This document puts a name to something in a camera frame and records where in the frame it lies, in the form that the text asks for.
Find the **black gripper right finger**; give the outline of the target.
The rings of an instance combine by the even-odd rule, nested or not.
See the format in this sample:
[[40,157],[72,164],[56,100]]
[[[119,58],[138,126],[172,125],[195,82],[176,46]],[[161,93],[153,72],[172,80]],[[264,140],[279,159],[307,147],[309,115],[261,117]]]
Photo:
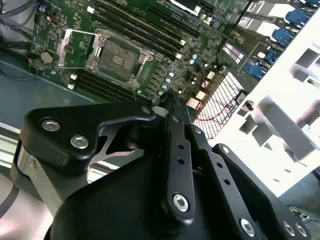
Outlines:
[[312,235],[236,154],[210,146],[174,98],[174,210],[182,240],[309,240]]

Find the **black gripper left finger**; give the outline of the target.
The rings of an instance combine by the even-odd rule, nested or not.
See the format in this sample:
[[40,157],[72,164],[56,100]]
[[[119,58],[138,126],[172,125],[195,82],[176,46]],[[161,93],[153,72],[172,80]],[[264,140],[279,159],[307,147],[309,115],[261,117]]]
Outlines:
[[167,110],[164,116],[139,102],[35,109],[24,118],[21,146],[55,173],[71,178],[88,170],[98,155],[101,137],[106,137],[113,153],[124,148],[144,150],[137,159],[149,152],[163,152],[166,193],[173,196],[174,204],[176,97],[171,91],[161,97],[160,107]]

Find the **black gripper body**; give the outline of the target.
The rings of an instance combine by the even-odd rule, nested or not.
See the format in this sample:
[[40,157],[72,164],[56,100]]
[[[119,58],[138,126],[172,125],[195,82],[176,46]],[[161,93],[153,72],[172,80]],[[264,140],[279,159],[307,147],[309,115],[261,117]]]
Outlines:
[[52,240],[182,240],[167,162],[152,151],[77,190],[59,208]]

